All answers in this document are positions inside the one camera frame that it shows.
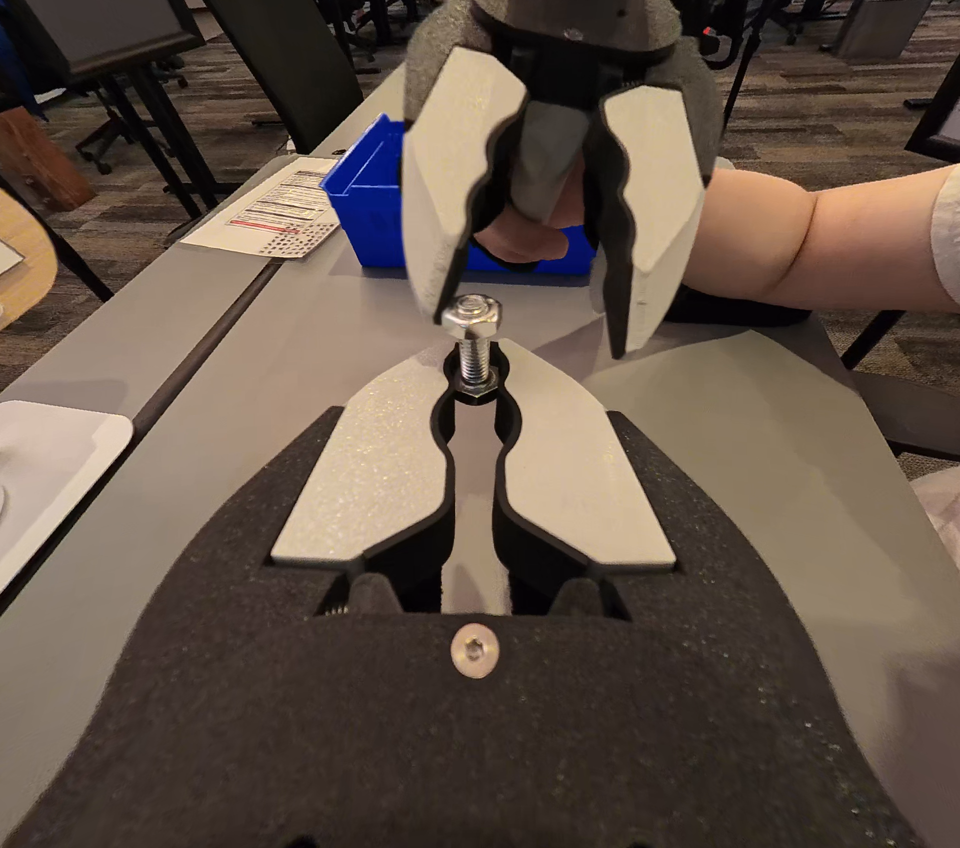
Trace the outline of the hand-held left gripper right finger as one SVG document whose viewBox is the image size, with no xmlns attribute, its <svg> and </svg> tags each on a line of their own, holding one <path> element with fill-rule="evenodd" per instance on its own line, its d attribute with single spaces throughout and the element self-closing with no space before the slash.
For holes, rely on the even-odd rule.
<svg viewBox="0 0 960 848">
<path fill-rule="evenodd" d="M 496 554 L 514 576 L 668 573 L 676 554 L 607 411 L 570 375 L 498 344 Z"/>
</svg>

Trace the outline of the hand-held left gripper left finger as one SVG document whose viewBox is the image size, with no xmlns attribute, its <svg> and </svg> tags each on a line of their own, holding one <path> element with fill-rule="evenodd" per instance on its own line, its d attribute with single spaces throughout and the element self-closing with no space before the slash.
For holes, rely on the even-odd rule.
<svg viewBox="0 0 960 848">
<path fill-rule="evenodd" d="M 449 354 L 418 352 L 346 402 L 273 543 L 273 563 L 363 571 L 442 512 L 450 452 L 433 422 L 449 392 Z"/>
</svg>

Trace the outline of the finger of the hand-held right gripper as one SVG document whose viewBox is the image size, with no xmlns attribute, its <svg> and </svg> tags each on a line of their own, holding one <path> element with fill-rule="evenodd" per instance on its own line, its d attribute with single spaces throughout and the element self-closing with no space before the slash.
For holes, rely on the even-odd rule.
<svg viewBox="0 0 960 848">
<path fill-rule="evenodd" d="M 705 197 L 682 93 L 638 86 L 604 98 L 586 139 L 586 219 L 602 261 L 611 356 L 653 337 L 687 269 Z"/>
<path fill-rule="evenodd" d="M 457 47 L 404 134 L 404 262 L 416 306 L 432 324 L 460 284 L 498 147 L 517 126 L 527 95 L 493 55 Z"/>
</svg>

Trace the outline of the blue plastic bin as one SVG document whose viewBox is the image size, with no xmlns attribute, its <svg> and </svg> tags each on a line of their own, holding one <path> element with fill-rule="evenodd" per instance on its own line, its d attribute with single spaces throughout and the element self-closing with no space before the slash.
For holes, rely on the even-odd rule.
<svg viewBox="0 0 960 848">
<path fill-rule="evenodd" d="M 402 122 L 379 114 L 322 183 L 361 266 L 405 266 L 400 187 L 403 135 Z M 595 249 L 583 227 L 569 227 L 563 233 L 568 239 L 566 255 L 526 270 L 538 276 L 589 275 Z M 465 271 L 479 280 L 492 279 L 494 273 L 505 274 L 508 270 L 476 245 L 469 247 Z"/>
</svg>

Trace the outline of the short silver bolt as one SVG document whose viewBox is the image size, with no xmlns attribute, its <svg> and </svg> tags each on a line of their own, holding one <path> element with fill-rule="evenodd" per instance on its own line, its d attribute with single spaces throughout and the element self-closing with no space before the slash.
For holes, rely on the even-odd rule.
<svg viewBox="0 0 960 848">
<path fill-rule="evenodd" d="M 461 374 L 451 379 L 451 388 L 455 399 L 470 407 L 480 407 L 498 399 L 499 375 L 495 367 L 491 367 L 486 379 L 480 383 L 467 382 Z"/>
</svg>

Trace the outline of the silver hex bolt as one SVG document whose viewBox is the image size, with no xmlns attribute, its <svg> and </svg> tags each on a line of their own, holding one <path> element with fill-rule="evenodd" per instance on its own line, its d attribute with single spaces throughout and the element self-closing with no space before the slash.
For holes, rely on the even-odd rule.
<svg viewBox="0 0 960 848">
<path fill-rule="evenodd" d="M 501 320 L 500 302 L 481 293 L 460 295 L 441 313 L 440 325 L 456 341 L 457 374 L 467 382 L 483 382 L 495 367 L 492 350 Z"/>
</svg>

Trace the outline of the person's right forearm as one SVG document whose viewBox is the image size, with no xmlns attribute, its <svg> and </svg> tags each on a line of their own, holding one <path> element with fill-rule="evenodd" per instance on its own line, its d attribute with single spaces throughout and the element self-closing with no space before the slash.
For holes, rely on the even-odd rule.
<svg viewBox="0 0 960 848">
<path fill-rule="evenodd" d="M 930 241 L 934 204 L 954 167 L 819 192 L 715 170 L 682 283 L 818 312 L 957 314 Z"/>
</svg>

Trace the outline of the person's right hand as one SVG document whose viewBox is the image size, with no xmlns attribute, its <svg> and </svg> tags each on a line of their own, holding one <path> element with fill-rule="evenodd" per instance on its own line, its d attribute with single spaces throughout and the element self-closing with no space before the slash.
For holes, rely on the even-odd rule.
<svg viewBox="0 0 960 848">
<path fill-rule="evenodd" d="M 473 241 L 503 263 L 527 265 L 564 257 L 569 239 L 564 230 L 584 222 L 584 165 L 568 174 L 546 221 L 527 218 L 510 202 Z"/>
</svg>

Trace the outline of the black wrist rest pad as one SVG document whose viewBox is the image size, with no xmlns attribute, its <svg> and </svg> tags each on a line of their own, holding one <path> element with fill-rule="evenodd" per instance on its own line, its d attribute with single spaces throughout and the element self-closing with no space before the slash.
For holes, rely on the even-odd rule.
<svg viewBox="0 0 960 848">
<path fill-rule="evenodd" d="M 810 315 L 810 310 L 718 297 L 680 285 L 663 320 L 675 324 L 767 329 L 797 325 Z"/>
</svg>

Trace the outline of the printed paper sheet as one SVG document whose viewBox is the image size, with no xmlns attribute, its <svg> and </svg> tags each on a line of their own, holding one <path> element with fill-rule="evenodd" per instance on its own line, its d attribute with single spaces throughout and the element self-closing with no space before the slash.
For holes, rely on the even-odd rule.
<svg viewBox="0 0 960 848">
<path fill-rule="evenodd" d="M 307 257 L 341 227 L 323 187 L 335 161 L 298 157 L 206 218 L 180 243 L 283 261 Z"/>
</svg>

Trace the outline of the grey metal box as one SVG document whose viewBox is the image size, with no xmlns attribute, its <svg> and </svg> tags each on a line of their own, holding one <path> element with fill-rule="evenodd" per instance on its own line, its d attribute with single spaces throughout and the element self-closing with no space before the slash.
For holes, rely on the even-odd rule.
<svg viewBox="0 0 960 848">
<path fill-rule="evenodd" d="M 897 59 L 934 0 L 853 0 L 822 49 L 845 60 Z"/>
</svg>

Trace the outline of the RIGHT marker sign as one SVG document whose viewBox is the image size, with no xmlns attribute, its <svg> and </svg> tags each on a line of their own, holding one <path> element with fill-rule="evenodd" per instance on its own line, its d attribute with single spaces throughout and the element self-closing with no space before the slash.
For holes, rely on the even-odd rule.
<svg viewBox="0 0 960 848">
<path fill-rule="evenodd" d="M 959 57 L 931 98 L 904 149 L 959 164 Z"/>
</svg>

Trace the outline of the white document stand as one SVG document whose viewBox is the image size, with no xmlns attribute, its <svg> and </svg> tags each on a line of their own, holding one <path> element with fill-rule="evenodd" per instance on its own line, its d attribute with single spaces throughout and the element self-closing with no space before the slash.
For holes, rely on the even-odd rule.
<svg viewBox="0 0 960 848">
<path fill-rule="evenodd" d="M 6 591 L 134 437 L 126 416 L 1 405 L 1 590 Z"/>
</svg>

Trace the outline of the brown wooden block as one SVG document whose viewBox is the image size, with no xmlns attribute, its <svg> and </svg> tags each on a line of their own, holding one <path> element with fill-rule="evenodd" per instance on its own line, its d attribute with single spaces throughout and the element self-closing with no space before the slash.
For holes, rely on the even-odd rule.
<svg viewBox="0 0 960 848">
<path fill-rule="evenodd" d="M 1 113 L 1 174 L 15 194 L 31 207 L 47 212 L 76 210 L 96 194 L 23 107 Z"/>
</svg>

